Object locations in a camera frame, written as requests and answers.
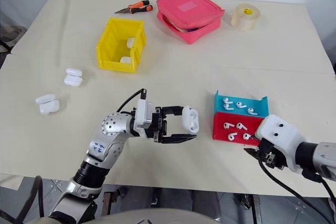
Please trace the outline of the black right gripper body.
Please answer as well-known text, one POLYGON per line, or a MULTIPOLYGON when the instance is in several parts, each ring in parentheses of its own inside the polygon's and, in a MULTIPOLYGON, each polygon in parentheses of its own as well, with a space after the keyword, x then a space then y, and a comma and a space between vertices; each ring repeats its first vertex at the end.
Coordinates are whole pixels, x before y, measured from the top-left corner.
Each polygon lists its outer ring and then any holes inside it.
POLYGON ((284 154, 266 139, 262 139, 258 145, 257 158, 270 168, 283 169, 286 166, 284 154))

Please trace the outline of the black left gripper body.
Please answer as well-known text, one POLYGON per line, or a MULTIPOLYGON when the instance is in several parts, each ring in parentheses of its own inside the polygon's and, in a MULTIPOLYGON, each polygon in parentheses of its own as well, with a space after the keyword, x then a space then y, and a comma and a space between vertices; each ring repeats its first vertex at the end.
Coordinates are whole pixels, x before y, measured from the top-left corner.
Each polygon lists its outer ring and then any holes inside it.
POLYGON ((156 107, 154 113, 152 113, 151 131, 155 142, 168 143, 168 138, 165 137, 167 128, 165 118, 168 110, 168 107, 156 107))

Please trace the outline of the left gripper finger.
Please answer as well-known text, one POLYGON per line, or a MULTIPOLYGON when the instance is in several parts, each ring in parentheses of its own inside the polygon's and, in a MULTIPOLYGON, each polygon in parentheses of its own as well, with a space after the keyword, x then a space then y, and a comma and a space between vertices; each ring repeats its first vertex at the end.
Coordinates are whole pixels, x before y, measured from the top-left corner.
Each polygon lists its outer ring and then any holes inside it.
POLYGON ((196 138, 194 134, 172 134, 171 136, 160 136, 159 142, 162 144, 178 144, 196 138))
POLYGON ((165 106, 161 108, 162 118, 166 118, 167 115, 172 114, 174 116, 180 116, 183 112, 183 106, 165 106))

